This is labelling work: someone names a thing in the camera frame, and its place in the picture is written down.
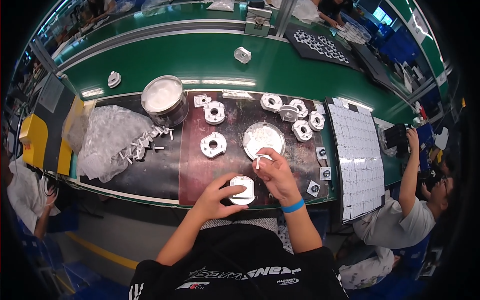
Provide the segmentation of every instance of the blue wristband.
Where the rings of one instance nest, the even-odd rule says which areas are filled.
[[[290,205],[290,206],[282,206],[282,210],[284,213],[293,213],[296,210],[299,210],[305,202],[303,201],[303,198],[300,199],[297,203]]]

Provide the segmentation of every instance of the window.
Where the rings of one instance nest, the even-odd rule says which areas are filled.
[[[373,12],[373,16],[380,22],[385,21],[387,25],[390,25],[393,21],[392,18],[390,18],[388,14],[386,14],[383,9],[380,8],[380,6],[377,7],[377,9]]]

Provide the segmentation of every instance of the right hand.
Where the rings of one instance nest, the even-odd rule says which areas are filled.
[[[272,148],[262,148],[258,154],[266,154],[273,159],[272,161],[265,157],[260,158],[259,169],[256,168],[257,159],[254,159],[252,167],[280,204],[290,206],[300,201],[301,195],[287,160]]]
[[[338,28],[338,27],[337,27],[337,26],[338,26],[338,22],[335,21],[334,19],[328,18],[326,21],[327,21],[327,22],[330,24],[330,26],[332,26],[333,28]]]
[[[417,133],[417,129],[412,128],[407,130],[407,138],[408,143],[410,144],[410,150],[413,151],[420,151],[419,146],[419,135]]]
[[[51,206],[50,204],[54,203],[57,199],[57,193],[55,193],[55,188],[53,186],[48,189],[47,195],[50,196],[47,198],[47,202],[45,203],[45,205]]]

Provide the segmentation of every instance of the yellow floor line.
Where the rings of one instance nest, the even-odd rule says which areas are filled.
[[[91,252],[96,253],[100,256],[103,256],[106,259],[111,260],[111,261],[113,261],[117,264],[121,264],[121,265],[123,265],[127,268],[130,268],[130,269],[135,269],[138,265],[138,262],[133,261],[133,260],[128,259],[128,258],[125,258],[125,257],[122,257],[120,255],[116,255],[116,254],[114,254],[112,252],[109,252],[105,249],[102,249],[102,248],[98,247],[97,245],[94,245],[94,244],[92,244],[88,241],[85,241],[84,239],[78,237],[76,234],[74,234],[71,231],[67,231],[65,234],[68,235],[75,242],[79,243],[80,245],[82,245],[85,248],[87,248],[88,250],[90,250]]]
[[[70,293],[75,294],[75,291],[74,291],[71,287],[69,287],[63,280],[61,280],[61,279],[60,279],[60,276],[55,276],[55,277],[57,278],[57,280],[58,280],[61,284],[63,284],[63,286],[64,286],[67,290],[70,291]]]

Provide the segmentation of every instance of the black t-shirt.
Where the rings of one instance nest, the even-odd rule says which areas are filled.
[[[336,4],[335,0],[322,0],[318,4],[318,9],[327,16],[336,16],[340,13],[341,9],[350,13],[353,9],[353,2],[351,0],[344,0],[342,3]]]
[[[347,299],[340,279],[327,247],[293,255],[275,233],[232,224],[201,230],[192,251],[173,266],[140,262],[129,297]]]

